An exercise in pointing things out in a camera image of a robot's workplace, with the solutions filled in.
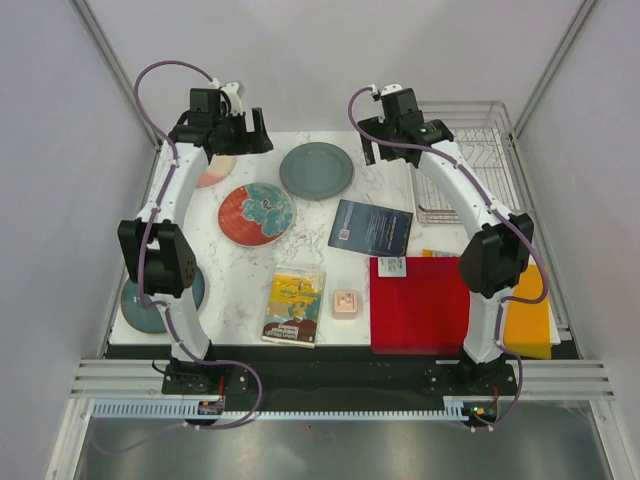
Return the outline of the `pink and cream plate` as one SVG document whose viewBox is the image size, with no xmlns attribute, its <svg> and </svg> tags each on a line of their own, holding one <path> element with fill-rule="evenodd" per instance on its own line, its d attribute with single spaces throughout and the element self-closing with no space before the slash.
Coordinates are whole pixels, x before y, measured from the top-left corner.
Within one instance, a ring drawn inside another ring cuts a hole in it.
<svg viewBox="0 0 640 480">
<path fill-rule="evenodd" d="M 231 174 L 235 165 L 235 156 L 214 156 L 205 172 L 200 176 L 196 187 L 207 188 L 221 182 Z"/>
</svg>

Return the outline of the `grey-green plate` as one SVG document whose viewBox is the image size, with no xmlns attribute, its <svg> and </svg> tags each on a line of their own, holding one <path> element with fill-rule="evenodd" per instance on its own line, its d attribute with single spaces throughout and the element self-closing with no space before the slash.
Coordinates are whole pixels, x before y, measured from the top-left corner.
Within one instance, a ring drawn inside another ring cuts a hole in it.
<svg viewBox="0 0 640 480">
<path fill-rule="evenodd" d="M 283 158 L 279 175 L 284 187 L 305 200 L 320 201 L 343 192 L 354 177 L 350 156 L 326 142 L 296 146 Z"/>
</svg>

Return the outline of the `red and teal plate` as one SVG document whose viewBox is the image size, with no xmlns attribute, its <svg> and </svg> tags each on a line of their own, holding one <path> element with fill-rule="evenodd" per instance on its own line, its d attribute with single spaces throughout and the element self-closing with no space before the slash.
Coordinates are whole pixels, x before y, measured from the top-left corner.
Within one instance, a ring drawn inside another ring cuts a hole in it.
<svg viewBox="0 0 640 480">
<path fill-rule="evenodd" d="M 222 233 L 244 247 L 259 247 L 282 237 L 293 225 L 296 209 L 289 194 L 267 183 L 233 190 L 221 203 L 217 220 Z"/>
</svg>

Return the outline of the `dark teal speckled plate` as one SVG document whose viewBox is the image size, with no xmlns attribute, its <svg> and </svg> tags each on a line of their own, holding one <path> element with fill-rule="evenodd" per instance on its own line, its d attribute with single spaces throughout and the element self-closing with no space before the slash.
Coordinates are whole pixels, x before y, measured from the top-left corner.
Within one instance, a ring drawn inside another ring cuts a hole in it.
<svg viewBox="0 0 640 480">
<path fill-rule="evenodd" d="M 196 310 L 199 310 L 206 293 L 206 281 L 200 268 L 196 269 L 192 294 Z M 138 287 L 128 279 L 120 293 L 120 308 L 125 321 L 135 330 L 146 334 L 166 332 L 162 315 L 156 306 L 144 308 L 139 298 Z"/>
</svg>

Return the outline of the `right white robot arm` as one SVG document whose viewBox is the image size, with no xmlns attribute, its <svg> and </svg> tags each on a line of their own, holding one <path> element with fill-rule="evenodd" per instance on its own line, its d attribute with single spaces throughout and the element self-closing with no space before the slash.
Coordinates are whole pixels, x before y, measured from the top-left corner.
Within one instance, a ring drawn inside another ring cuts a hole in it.
<svg viewBox="0 0 640 480">
<path fill-rule="evenodd" d="M 505 372 L 502 319 L 530 259 L 534 222 L 514 214 L 482 183 L 441 120 L 425 119 L 411 88 L 373 85 L 364 92 L 380 104 L 378 115 L 356 120 L 367 165 L 403 160 L 430 179 L 460 219 L 468 244 L 458 270 L 470 292 L 467 333 L 455 372 L 467 392 L 483 392 Z"/>
</svg>

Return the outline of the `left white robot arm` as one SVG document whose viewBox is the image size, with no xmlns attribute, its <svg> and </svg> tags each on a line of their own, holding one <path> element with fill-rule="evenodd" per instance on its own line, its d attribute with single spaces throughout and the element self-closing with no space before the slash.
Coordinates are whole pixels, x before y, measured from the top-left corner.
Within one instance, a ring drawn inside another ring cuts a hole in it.
<svg viewBox="0 0 640 480">
<path fill-rule="evenodd" d="M 161 179 L 133 220 L 117 229 L 130 280 L 145 309 L 157 311 L 171 347 L 163 390 L 208 393 L 219 382 L 220 361 L 207 356 L 204 333 L 192 294 L 196 255 L 182 228 L 201 175 L 217 156 L 261 154 L 272 150 L 261 109 L 243 109 L 237 82 L 194 88 L 189 107 L 163 134 Z"/>
</svg>

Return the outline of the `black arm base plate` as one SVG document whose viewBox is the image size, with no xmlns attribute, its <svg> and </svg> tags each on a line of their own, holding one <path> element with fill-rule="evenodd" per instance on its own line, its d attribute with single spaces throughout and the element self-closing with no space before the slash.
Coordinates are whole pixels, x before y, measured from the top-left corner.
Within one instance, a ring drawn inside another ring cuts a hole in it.
<svg viewBox="0 0 640 480">
<path fill-rule="evenodd" d="M 516 392 L 517 369 L 507 363 L 473 376 L 456 360 L 439 362 L 407 357 L 376 360 L 246 360 L 242 366 L 207 367 L 172 360 L 154 368 L 163 374 L 165 395 L 245 396 L 285 390 L 371 388 L 377 391 L 415 391 L 438 396 L 502 396 Z"/>
</svg>

